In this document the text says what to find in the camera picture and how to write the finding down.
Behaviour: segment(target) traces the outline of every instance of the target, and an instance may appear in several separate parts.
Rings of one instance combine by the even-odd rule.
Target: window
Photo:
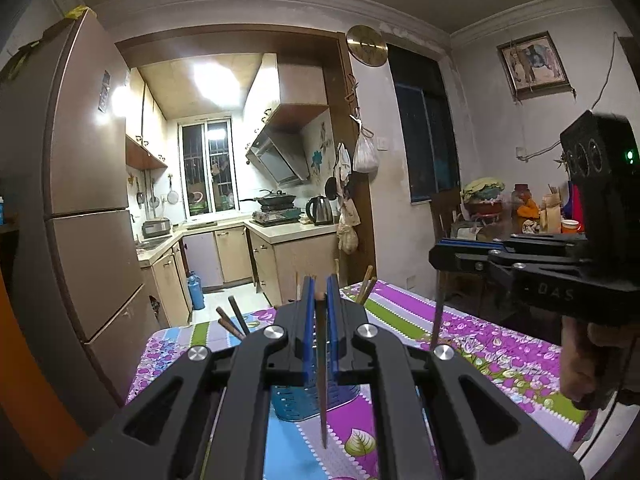
[[[438,63],[389,45],[409,173],[411,202],[460,186],[458,152]]]
[[[180,153],[187,218],[238,209],[230,120],[181,125]]]

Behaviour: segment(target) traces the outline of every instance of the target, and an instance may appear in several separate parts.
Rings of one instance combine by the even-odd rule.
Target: wall clock
[[[389,54],[380,33],[366,25],[354,25],[349,29],[347,46],[355,59],[368,66],[384,65]]]

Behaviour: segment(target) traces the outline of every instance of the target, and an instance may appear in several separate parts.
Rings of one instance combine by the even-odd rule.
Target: range hood
[[[249,161],[279,187],[297,186],[309,178],[302,138],[299,134],[269,131],[258,136],[247,152]]]

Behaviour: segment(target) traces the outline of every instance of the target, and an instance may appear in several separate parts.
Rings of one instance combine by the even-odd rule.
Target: electrical wire
[[[593,110],[596,106],[596,104],[598,104],[598,102],[600,102],[600,98],[602,97],[602,94],[604,93],[604,89],[607,87],[607,83],[609,82],[609,76],[611,75],[611,69],[613,68],[613,57],[616,53],[616,38],[618,37],[618,33],[614,30],[613,31],[613,45],[611,46],[611,60],[609,61],[609,69],[607,70],[607,78],[604,81],[604,85],[602,86],[602,90],[600,90],[600,93],[598,94],[598,98],[596,99],[596,101],[593,103],[593,105],[591,105],[591,110]]]
[[[622,367],[622,373],[620,374],[620,380],[618,381],[618,388],[616,389],[616,395],[613,397],[613,403],[611,405],[611,409],[609,410],[609,413],[607,413],[607,416],[602,421],[602,425],[598,430],[598,433],[596,433],[596,435],[593,437],[593,440],[589,443],[589,446],[587,447],[585,452],[578,459],[578,463],[582,462],[582,459],[586,457],[587,454],[590,452],[591,448],[594,446],[598,437],[600,436],[605,426],[607,425],[607,422],[611,418],[611,415],[613,415],[613,411],[616,409],[616,404],[618,403],[618,396],[620,394],[620,390],[622,389],[622,386],[624,386],[625,384],[626,373],[629,370],[629,364],[631,363],[631,356],[633,355],[634,349],[636,348],[637,340],[638,340],[637,337],[633,339],[633,341],[631,342],[631,346],[629,347],[628,353],[626,354],[625,364]]]
[[[604,94],[604,90],[607,87],[607,84],[609,83],[609,76],[611,76],[611,70],[613,69],[613,57],[616,54],[616,38],[617,37],[618,37],[618,33],[614,30],[613,31],[613,45],[611,47],[611,59],[609,60],[609,69],[607,70],[607,77],[606,77],[606,79],[604,81],[604,85],[602,85],[602,88],[600,89],[600,93],[598,94],[598,98],[593,103],[593,105],[591,105],[591,110],[593,110],[595,108],[596,104],[598,104],[600,102],[600,99],[602,98],[602,94]],[[560,144],[560,141],[558,140],[558,142],[555,142],[553,146],[549,146],[548,148],[545,148],[544,150],[540,150],[538,152],[531,153],[530,155],[516,156],[516,158],[518,160],[523,161],[523,162],[529,162],[533,157],[539,156],[539,155],[543,155],[544,153],[550,152],[552,149],[554,149],[559,144]]]

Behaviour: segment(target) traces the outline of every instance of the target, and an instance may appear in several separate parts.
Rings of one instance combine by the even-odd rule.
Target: wooden chair
[[[459,187],[441,191],[431,197],[431,217],[433,218],[433,233],[436,242],[451,235],[451,225],[462,213],[461,201]]]

